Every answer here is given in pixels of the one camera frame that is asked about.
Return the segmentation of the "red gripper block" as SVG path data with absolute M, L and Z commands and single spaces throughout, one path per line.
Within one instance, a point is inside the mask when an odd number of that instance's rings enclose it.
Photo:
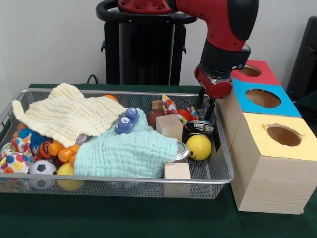
M 210 121 L 215 108 L 215 99 L 223 99 L 229 95 L 232 85 L 229 79 L 213 79 L 208 77 L 199 69 L 198 66 L 195 68 L 194 76 L 199 84 L 203 87 L 203 89 L 199 91 L 196 100 L 196 109 L 200 109 L 202 107 L 204 93 L 206 92 L 210 98 L 209 106 L 205 112 L 205 121 Z

